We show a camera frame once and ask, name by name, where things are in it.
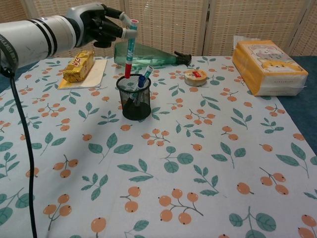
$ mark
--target tin lid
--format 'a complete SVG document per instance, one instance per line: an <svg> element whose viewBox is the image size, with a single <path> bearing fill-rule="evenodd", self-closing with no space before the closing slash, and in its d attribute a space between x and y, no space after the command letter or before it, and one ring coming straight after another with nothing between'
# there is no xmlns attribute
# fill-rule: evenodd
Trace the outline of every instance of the tin lid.
<svg viewBox="0 0 317 238"><path fill-rule="evenodd" d="M198 83L198 82L205 82L207 78L206 72L203 70L196 70L196 69L191 69L185 72L185 79L189 82L193 83Z"/></svg>

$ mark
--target tissue box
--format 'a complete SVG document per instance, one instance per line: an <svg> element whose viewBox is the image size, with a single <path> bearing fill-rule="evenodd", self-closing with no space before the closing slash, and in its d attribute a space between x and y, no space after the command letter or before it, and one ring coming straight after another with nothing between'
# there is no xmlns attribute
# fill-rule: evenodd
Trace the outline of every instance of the tissue box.
<svg viewBox="0 0 317 238"><path fill-rule="evenodd" d="M93 65L94 52L81 51L64 69L63 78L70 83L81 82L85 79Z"/></svg>
<svg viewBox="0 0 317 238"><path fill-rule="evenodd" d="M295 96L308 76L271 40L238 42L233 63L256 96Z"/></svg>

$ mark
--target black mesh pen holder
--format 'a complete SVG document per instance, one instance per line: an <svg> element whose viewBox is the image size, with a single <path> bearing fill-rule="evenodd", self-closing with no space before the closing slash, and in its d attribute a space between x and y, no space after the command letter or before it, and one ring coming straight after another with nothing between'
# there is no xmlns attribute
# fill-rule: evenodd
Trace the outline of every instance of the black mesh pen holder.
<svg viewBox="0 0 317 238"><path fill-rule="evenodd" d="M122 113L129 120L142 120L151 113L151 80L148 78L144 83L144 87L136 90L140 75L131 74L129 79L122 76L116 83L120 92Z"/></svg>

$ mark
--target bottle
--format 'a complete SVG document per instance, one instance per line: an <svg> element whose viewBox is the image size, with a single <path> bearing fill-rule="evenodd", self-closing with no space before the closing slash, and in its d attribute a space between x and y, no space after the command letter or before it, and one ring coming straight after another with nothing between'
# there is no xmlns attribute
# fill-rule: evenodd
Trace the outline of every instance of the bottle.
<svg viewBox="0 0 317 238"><path fill-rule="evenodd" d="M127 42L115 43L114 62L116 64L125 66L127 48ZM177 56L155 49L153 47L135 43L132 65L134 67L146 67L148 65L156 67L166 64L185 64L188 66L192 60L191 55L184 55L176 51L174 53Z"/></svg>

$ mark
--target wicker screen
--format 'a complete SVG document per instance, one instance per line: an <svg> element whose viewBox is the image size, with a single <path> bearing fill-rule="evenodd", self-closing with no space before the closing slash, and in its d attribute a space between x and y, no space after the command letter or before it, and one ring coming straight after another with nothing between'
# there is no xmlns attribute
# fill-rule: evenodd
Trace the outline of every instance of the wicker screen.
<svg viewBox="0 0 317 238"><path fill-rule="evenodd" d="M87 4L90 2L102 2L106 6L122 10L120 7L120 1L118 0L33 0L33 4L28 4L28 7L32 7L36 9L38 16L52 16L52 15L66 15L67 10L73 6L79 6L83 4ZM116 24L122 26L119 20L113 20ZM113 56L114 52L114 44L112 44L111 48L101 49L93 46L93 43L87 44L81 48L75 48L71 51L64 52L59 55L55 55L56 57L74 57L81 50L93 50L95 51L96 56Z"/></svg>
<svg viewBox="0 0 317 238"><path fill-rule="evenodd" d="M232 55L233 35L272 40L288 50L305 0L216 0L204 55Z"/></svg>
<svg viewBox="0 0 317 238"><path fill-rule="evenodd" d="M201 55L207 0L125 0L131 18L139 20L137 42L168 53Z"/></svg>
<svg viewBox="0 0 317 238"><path fill-rule="evenodd" d="M27 19L27 14L20 0L0 1L0 23Z"/></svg>
<svg viewBox="0 0 317 238"><path fill-rule="evenodd" d="M317 56L317 1L292 51L294 56Z"/></svg>

